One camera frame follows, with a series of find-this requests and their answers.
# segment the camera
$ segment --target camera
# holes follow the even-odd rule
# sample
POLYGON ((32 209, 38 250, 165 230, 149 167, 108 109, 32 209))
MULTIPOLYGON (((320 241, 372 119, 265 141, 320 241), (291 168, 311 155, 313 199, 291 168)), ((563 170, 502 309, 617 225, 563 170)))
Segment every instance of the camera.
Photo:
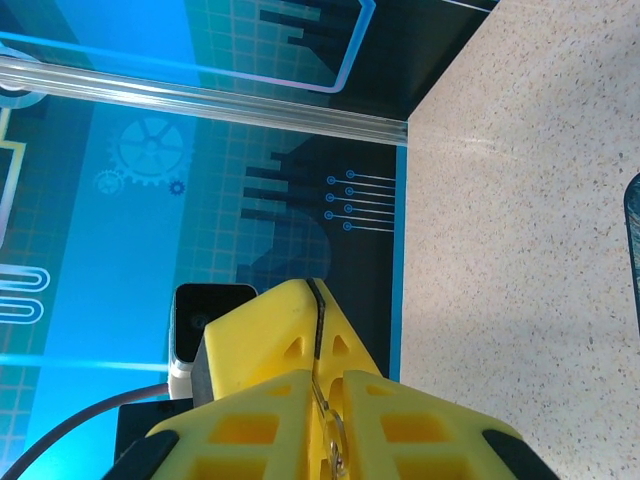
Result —
POLYGON ((171 398, 191 395, 191 367, 205 327, 257 296, 246 284, 185 283, 176 289, 169 322, 171 398))

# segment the blue edge strip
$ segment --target blue edge strip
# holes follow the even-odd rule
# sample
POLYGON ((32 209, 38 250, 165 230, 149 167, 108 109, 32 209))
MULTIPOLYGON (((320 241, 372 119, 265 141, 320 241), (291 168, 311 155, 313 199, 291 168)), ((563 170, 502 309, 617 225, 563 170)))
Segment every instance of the blue edge strip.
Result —
POLYGON ((402 300, 404 296, 404 230, 407 202, 407 148, 398 147, 396 153, 396 205, 393 233, 393 287, 391 292, 391 350, 389 378, 400 381, 402 348, 402 300))

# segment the blue printed backdrop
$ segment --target blue printed backdrop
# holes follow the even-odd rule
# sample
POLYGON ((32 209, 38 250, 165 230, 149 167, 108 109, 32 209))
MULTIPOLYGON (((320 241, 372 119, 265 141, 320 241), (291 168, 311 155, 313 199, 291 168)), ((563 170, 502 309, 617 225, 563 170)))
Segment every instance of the blue printed backdrop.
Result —
POLYGON ((406 119, 496 0, 3 0, 40 61, 406 119))
MULTIPOLYGON (((0 297, 1 315, 22 315, 0 322, 2 468, 86 405, 166 378, 171 296, 184 282, 264 291, 325 278, 389 371, 394 147, 53 97, 1 113, 4 191, 24 147, 1 273, 50 277, 21 293, 6 290, 23 277, 0 276, 3 294, 44 309, 29 323, 0 297)), ((25 478, 99 477, 115 415, 65 437, 25 478)))
MULTIPOLYGON (((406 119, 496 4, 161 3, 3 0, 0 56, 406 119)), ((12 85, 0 109, 0 472, 77 410, 165 378, 184 282, 325 278, 398 377, 405 149, 12 85)), ((24 478, 99 478, 115 415, 24 478)))

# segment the grid pattern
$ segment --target grid pattern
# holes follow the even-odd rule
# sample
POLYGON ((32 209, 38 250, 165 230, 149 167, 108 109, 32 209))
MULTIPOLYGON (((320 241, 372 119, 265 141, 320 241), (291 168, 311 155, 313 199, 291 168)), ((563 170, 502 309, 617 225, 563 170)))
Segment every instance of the grid pattern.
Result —
POLYGON ((279 168, 272 151, 295 148, 309 136, 223 122, 199 121, 186 192, 176 284, 235 282, 274 245, 273 221, 241 218, 242 209, 284 214, 284 202, 244 198, 245 187, 284 192, 287 183, 246 177, 247 167, 279 168))
MULTIPOLYGON (((260 20, 260 10, 317 21, 319 10, 282 0, 188 0, 196 60, 243 73, 329 86, 335 75, 308 48, 291 45, 288 37, 302 30, 260 20)), ((202 74, 208 88, 267 97, 324 103, 324 96, 252 80, 202 74)))
MULTIPOLYGON (((62 42, 78 43, 64 20, 64 16, 51 0, 29 0, 27 2, 7 2, 5 8, 20 24, 20 29, 8 29, 10 33, 23 33, 62 42)), ((27 42, 5 41, 7 45, 22 51, 40 61, 91 69, 86 55, 61 48, 35 46, 27 42)))
MULTIPOLYGON (((80 173, 88 108, 79 101, 47 98, 32 109, 12 112, 7 139, 27 147, 0 263, 59 270, 74 200, 69 186, 77 183, 80 173), (47 120, 48 112, 56 112, 55 122, 47 120)), ((0 161, 6 160, 6 154, 0 155, 0 161)), ((0 353, 43 352, 55 283, 52 277, 43 292, 29 294, 45 307, 40 321, 0 324, 0 353)), ((0 367, 0 471, 22 453, 38 373, 36 367, 0 367)))
POLYGON ((274 218, 272 248, 258 261, 241 262, 237 281, 264 292, 290 278, 326 278, 331 250, 322 228, 305 214, 288 211, 274 218))

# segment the black camera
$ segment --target black camera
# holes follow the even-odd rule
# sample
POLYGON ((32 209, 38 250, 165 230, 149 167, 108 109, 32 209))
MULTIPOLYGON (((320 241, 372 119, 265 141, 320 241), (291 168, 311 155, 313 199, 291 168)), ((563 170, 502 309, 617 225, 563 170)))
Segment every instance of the black camera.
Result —
POLYGON ((193 363, 207 324, 257 295, 255 288, 244 284, 180 285, 174 296, 171 318, 172 361, 193 363))

